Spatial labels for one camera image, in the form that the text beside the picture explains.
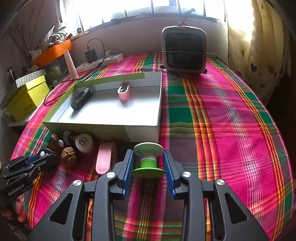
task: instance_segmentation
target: space heater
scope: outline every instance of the space heater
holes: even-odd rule
[[[201,74],[205,71],[207,35],[196,27],[180,23],[162,30],[161,49],[167,71]]]

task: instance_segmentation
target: yellow box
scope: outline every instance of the yellow box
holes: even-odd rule
[[[9,101],[7,108],[18,121],[35,110],[48,92],[49,88],[43,75],[20,87]]]

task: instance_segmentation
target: white power strip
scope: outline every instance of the white power strip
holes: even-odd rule
[[[109,65],[109,64],[119,63],[122,60],[123,60],[122,53],[116,54],[116,55],[112,55],[109,58],[105,58],[104,59],[104,62],[102,64],[102,66],[106,66],[106,65]],[[94,69],[102,61],[103,61],[103,58],[100,58],[100,59],[97,59],[95,62],[90,63],[90,64],[89,63],[84,63],[84,64],[82,64],[82,65],[80,65],[80,66],[78,66],[76,68],[77,73],[84,72],[84,71],[87,71],[87,70],[90,70],[90,69]]]

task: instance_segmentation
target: charger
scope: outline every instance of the charger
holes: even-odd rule
[[[98,59],[95,49],[90,49],[90,47],[87,47],[87,51],[85,52],[85,56],[86,56],[87,62],[90,64],[95,62]]]

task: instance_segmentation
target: yellow curtain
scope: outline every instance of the yellow curtain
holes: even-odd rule
[[[289,32],[265,0],[225,0],[225,6],[229,66],[267,104],[291,64]]]

